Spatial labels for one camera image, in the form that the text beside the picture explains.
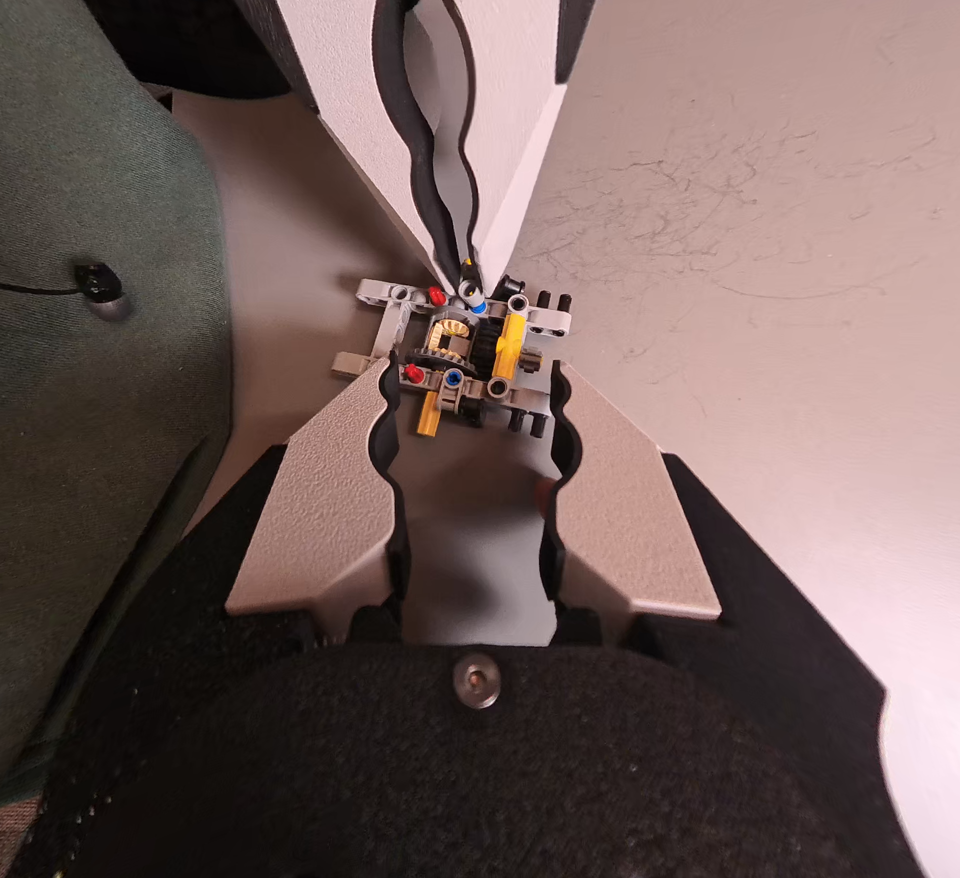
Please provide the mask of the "black mesh office chair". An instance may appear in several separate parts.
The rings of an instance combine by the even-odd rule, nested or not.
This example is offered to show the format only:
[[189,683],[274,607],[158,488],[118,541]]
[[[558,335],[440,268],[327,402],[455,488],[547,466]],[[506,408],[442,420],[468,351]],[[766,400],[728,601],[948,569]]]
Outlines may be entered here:
[[291,91],[234,0],[82,1],[139,82],[241,101]]

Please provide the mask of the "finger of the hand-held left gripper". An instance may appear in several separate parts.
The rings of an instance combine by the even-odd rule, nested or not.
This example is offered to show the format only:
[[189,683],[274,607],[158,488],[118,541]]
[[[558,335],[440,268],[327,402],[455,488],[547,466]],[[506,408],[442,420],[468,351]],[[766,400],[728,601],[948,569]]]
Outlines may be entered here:
[[466,236],[486,292],[507,270],[567,87],[560,0],[446,0],[466,67],[458,135],[471,186]]
[[441,284],[461,260],[438,189],[434,132],[407,74],[418,0],[276,0],[318,117]]

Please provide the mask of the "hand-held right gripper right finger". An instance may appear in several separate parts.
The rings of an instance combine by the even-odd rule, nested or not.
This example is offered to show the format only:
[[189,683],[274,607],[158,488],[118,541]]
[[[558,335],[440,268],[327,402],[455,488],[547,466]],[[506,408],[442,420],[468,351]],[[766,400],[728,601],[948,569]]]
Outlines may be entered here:
[[564,361],[553,363],[551,460],[539,572],[557,610],[601,630],[641,615],[715,622],[722,611],[657,443]]

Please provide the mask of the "person's green sweatshirt torso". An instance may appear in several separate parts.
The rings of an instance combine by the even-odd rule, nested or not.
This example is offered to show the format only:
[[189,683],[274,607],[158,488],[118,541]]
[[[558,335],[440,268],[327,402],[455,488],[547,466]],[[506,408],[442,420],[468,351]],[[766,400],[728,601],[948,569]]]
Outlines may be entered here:
[[103,264],[129,313],[2,290],[2,803],[42,790],[93,662],[231,432],[221,203],[83,0],[2,0],[2,282]]

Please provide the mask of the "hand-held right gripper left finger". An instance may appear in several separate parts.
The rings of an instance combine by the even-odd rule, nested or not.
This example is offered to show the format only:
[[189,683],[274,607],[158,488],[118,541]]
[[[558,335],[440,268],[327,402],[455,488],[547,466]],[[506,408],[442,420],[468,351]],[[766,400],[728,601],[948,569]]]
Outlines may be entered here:
[[225,602],[232,616],[354,616],[400,605],[411,576],[396,355],[383,356],[290,437]]

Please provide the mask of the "small grey lego differential assembly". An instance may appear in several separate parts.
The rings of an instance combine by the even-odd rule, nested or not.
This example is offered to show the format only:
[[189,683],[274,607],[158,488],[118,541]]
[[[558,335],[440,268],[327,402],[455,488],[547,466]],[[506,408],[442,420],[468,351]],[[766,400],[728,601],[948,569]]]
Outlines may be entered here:
[[338,353],[334,374],[358,378],[376,361],[394,354],[399,385],[423,395],[416,432],[437,434],[441,416],[459,416],[479,428],[488,412],[509,414],[508,428],[525,424],[541,439],[551,413],[546,392],[527,386],[523,375],[542,370],[544,354],[535,338],[564,338],[570,333],[572,296],[539,292],[535,300],[525,283],[505,274],[486,297],[486,311],[469,311],[458,292],[439,285],[414,286],[362,280],[356,298],[382,309],[371,352]]

